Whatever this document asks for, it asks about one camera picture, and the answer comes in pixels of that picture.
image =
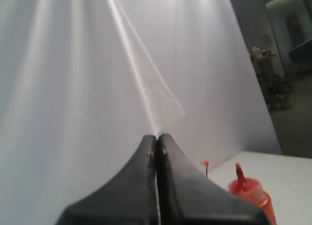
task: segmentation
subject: wall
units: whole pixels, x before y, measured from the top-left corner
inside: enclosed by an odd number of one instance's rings
[[[276,35],[276,41],[280,49],[281,58],[286,73],[297,73],[302,70],[310,70],[304,65],[293,64],[289,58],[289,52],[293,49],[289,31],[286,26],[286,17],[297,14],[301,25],[304,40],[312,38],[312,24],[303,0],[274,0],[267,3],[268,12]]]
[[[0,0],[0,224],[51,225],[142,135],[212,168],[279,144],[229,0]]]
[[[275,43],[273,30],[263,0],[231,0],[239,21],[247,50],[257,46],[271,49],[277,56],[272,59],[276,73],[284,75],[284,69]]]

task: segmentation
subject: gray floor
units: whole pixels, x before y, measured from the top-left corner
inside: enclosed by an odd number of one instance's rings
[[[283,154],[312,158],[312,76],[294,82],[292,108],[271,112]]]

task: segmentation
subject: white fabric backdrop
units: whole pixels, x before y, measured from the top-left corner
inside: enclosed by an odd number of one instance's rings
[[[0,0],[0,224],[53,224],[144,134],[280,152],[229,0]]]

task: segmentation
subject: white tabletop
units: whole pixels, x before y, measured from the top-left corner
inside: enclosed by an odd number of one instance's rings
[[[312,159],[242,152],[209,172],[209,178],[227,189],[236,178],[235,163],[270,194],[278,225],[312,224]]]

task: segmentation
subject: red squeeze bottle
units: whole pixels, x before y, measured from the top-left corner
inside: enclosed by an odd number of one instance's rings
[[[276,225],[275,214],[269,194],[263,191],[261,183],[245,178],[240,164],[236,163],[237,180],[231,182],[228,190],[235,196],[259,207],[267,215],[272,225]]]

